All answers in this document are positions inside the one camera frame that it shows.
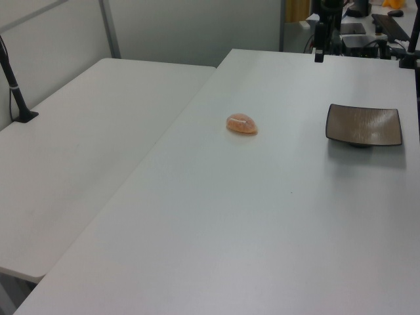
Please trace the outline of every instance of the metal pole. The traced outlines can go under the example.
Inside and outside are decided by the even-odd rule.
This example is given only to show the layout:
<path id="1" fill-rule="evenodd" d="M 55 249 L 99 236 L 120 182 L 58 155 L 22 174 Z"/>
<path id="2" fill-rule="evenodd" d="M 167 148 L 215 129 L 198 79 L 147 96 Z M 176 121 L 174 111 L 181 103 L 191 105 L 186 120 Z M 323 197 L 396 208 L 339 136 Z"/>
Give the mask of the metal pole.
<path id="1" fill-rule="evenodd" d="M 284 24 L 286 21 L 286 0 L 280 0 L 280 44 L 278 51 L 284 51 Z"/>

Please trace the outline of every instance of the orange object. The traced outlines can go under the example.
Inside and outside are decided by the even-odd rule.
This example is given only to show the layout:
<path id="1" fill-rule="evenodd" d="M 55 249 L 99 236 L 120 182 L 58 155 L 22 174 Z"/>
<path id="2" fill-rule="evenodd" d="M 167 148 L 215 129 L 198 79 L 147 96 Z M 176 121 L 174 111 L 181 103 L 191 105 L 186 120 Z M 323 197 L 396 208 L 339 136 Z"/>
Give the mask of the orange object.
<path id="1" fill-rule="evenodd" d="M 239 133 L 256 134 L 258 132 L 255 122 L 245 114 L 233 114 L 226 120 L 228 129 Z"/>
<path id="2" fill-rule="evenodd" d="M 406 0 L 384 0 L 382 6 L 391 7 L 393 9 L 401 9 L 404 3 L 406 3 Z"/>

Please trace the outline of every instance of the peeled mandarin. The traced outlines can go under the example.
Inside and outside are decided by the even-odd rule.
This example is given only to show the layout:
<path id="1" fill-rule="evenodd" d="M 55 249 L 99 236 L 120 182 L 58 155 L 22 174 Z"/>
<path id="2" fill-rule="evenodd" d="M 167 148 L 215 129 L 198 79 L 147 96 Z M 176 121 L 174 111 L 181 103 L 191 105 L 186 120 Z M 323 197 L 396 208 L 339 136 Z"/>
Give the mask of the peeled mandarin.
<path id="1" fill-rule="evenodd" d="M 226 120 L 228 129 L 239 133 L 256 134 L 258 132 L 255 122 L 245 114 L 233 114 Z"/>

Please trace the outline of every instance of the keyboard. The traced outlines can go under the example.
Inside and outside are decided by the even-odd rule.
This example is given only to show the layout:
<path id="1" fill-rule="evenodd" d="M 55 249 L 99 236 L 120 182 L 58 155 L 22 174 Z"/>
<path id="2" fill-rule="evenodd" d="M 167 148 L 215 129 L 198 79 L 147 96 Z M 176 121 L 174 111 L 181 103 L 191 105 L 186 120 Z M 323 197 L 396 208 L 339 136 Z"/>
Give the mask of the keyboard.
<path id="1" fill-rule="evenodd" d="M 410 41 L 407 33 L 398 25 L 393 17 L 381 14 L 372 14 L 375 24 L 382 26 L 383 33 L 388 36 L 390 43 L 395 43 L 395 40 Z"/>

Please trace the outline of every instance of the white tabletop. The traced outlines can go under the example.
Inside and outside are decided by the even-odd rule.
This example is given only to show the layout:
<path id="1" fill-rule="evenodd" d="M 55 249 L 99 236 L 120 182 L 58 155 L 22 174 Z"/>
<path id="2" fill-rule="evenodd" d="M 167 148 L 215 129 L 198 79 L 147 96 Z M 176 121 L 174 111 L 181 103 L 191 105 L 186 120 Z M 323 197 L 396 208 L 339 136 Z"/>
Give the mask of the white tabletop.
<path id="1" fill-rule="evenodd" d="M 38 282 L 214 68 L 104 59 L 0 133 L 0 272 Z"/>
<path id="2" fill-rule="evenodd" d="M 328 140 L 331 103 L 398 108 L 404 145 Z M 16 315 L 418 315 L 419 183 L 413 71 L 232 51 Z"/>

